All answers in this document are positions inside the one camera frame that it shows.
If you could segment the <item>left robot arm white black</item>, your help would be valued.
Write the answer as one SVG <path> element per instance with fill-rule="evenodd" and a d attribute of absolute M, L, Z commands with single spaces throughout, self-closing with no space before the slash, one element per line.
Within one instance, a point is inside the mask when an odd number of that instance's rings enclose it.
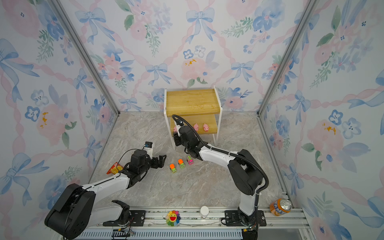
<path fill-rule="evenodd" d="M 120 200 L 96 208 L 106 197 L 133 187 L 149 169 L 163 168 L 166 155 L 152 157 L 136 149 L 129 163 L 113 176 L 87 185 L 71 184 L 65 188 L 45 218 L 45 225 L 68 240 L 77 238 L 85 229 L 101 223 L 126 227 L 133 220 L 130 206 Z"/>

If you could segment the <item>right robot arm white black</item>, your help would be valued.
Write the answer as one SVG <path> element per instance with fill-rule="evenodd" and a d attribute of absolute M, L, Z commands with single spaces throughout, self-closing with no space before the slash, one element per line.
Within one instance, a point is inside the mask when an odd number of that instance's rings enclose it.
<path fill-rule="evenodd" d="M 176 126 L 173 133 L 176 146 L 184 146 L 192 158 L 208 161 L 229 170 L 233 182 L 241 193 L 238 214 L 240 223 L 246 227 L 258 223 L 258 203 L 261 191 L 269 186 L 269 178 L 247 150 L 230 152 L 216 148 L 197 134 L 190 126 Z"/>

